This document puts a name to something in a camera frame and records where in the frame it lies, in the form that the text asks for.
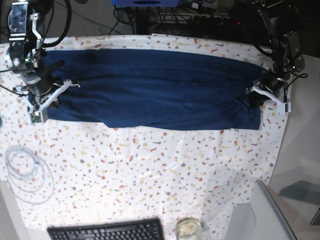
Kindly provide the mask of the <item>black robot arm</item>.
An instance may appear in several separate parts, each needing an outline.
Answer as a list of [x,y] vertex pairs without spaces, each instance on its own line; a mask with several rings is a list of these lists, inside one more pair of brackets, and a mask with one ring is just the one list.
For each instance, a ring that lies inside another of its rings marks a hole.
[[302,72],[305,59],[298,33],[299,11],[288,0],[254,0],[252,5],[266,27],[271,51],[263,50],[257,43],[253,45],[261,54],[271,58],[273,64],[246,90],[248,99],[255,107],[271,100],[276,103],[280,114],[289,113],[289,87],[297,79],[308,77]]
[[67,15],[66,23],[60,37],[51,43],[45,43],[47,32],[38,32],[45,16],[51,12],[49,22],[54,16],[53,0],[18,0],[11,4],[8,14],[9,49],[7,51],[7,69],[1,73],[13,72],[22,77],[27,89],[34,96],[50,94],[59,81],[52,73],[65,65],[60,60],[50,66],[45,66],[45,49],[53,48],[66,37],[72,20],[72,6],[69,0],[65,2]]

